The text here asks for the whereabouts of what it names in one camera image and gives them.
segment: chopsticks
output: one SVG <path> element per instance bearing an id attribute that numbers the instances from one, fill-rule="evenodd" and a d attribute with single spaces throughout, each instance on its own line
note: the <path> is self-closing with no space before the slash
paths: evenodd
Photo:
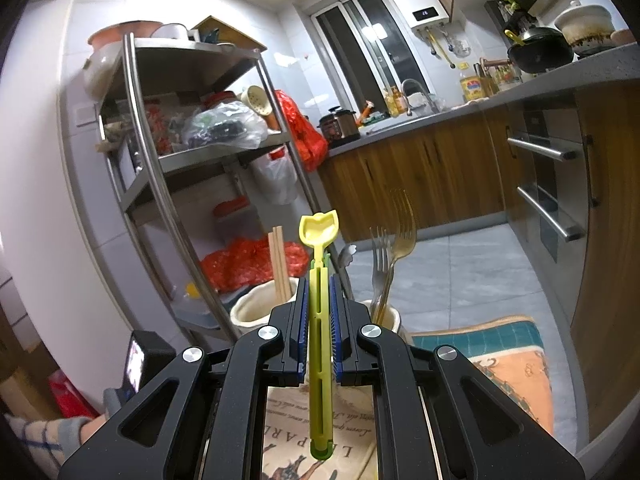
<path id="1" fill-rule="evenodd" d="M 269 255 L 273 268 L 273 281 L 276 286 L 276 301 L 285 303 L 291 298 L 291 286 L 289 283 L 289 271 L 284 253 L 284 241 L 282 238 L 282 226 L 276 226 L 268 235 Z"/>

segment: fork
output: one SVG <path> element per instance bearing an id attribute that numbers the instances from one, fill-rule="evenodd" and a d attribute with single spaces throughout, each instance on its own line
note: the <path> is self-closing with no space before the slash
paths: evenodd
<path id="1" fill-rule="evenodd" d="M 380 301 L 376 305 L 376 309 L 371 310 L 371 319 L 375 324 L 381 324 L 384 319 L 386 302 L 389 298 L 391 282 L 394 278 L 394 267 L 398 260 L 412 253 L 417 240 L 414 210 L 411 207 L 411 202 L 409 202 L 406 191 L 404 189 L 393 190 L 391 199 L 394 203 L 396 214 L 398 215 L 398 225 L 396 227 L 394 244 L 391 247 L 391 263 L 389 264 L 389 271 L 386 275 L 385 286 L 382 290 Z"/>
<path id="2" fill-rule="evenodd" d="M 371 312 L 374 312 L 380 304 L 380 298 L 385 288 L 386 279 L 389 274 L 389 252 L 391 244 L 386 234 L 386 229 L 376 227 L 376 234 L 373 228 L 369 228 L 371 242 L 373 244 L 373 273 L 371 275 L 371 285 L 373 285 L 373 297 L 371 298 Z"/>

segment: dish soap bottle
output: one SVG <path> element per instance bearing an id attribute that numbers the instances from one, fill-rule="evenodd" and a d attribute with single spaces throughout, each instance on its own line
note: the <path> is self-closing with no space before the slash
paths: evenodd
<path id="1" fill-rule="evenodd" d="M 389 110 L 389 113 L 391 114 L 392 117 L 398 117 L 398 115 L 400 115 L 398 113 L 398 108 L 396 108 L 396 101 L 393 98 L 393 96 L 389 93 L 388 90 L 385 90 L 385 103 L 386 103 L 386 107 Z"/>
<path id="2" fill-rule="evenodd" d="M 393 92 L 394 102 L 396 103 L 396 110 L 398 110 L 398 114 L 404 114 L 407 110 L 406 99 L 400 93 L 397 86 L 392 86 L 391 91 Z"/>
<path id="3" fill-rule="evenodd" d="M 473 99 L 486 97 L 484 89 L 482 89 L 482 79 L 469 66 L 469 63 L 462 62 L 458 65 L 458 68 L 460 69 L 460 86 L 462 86 L 462 95 L 465 98 L 465 103 Z"/>

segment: clear plastic bag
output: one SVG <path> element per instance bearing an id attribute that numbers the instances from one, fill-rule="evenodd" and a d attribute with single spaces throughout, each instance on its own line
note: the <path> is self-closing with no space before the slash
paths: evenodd
<path id="1" fill-rule="evenodd" d="M 258 188 L 275 205 L 292 203 L 298 196 L 298 176 L 286 148 L 267 153 L 251 162 Z"/>
<path id="2" fill-rule="evenodd" d="M 188 148 L 226 144 L 246 150 L 258 148 L 268 135 L 267 123 L 241 102 L 221 102 L 196 112 L 182 131 Z"/>

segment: window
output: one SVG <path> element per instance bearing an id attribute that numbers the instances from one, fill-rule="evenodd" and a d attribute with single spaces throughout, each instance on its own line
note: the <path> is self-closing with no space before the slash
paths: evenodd
<path id="1" fill-rule="evenodd" d="M 389 116 L 383 92 L 391 92 L 393 86 L 399 89 L 408 78 L 428 90 L 404 35 L 383 0 L 345 0 L 314 17 L 356 110 L 362 110 L 369 100 L 376 110 Z"/>

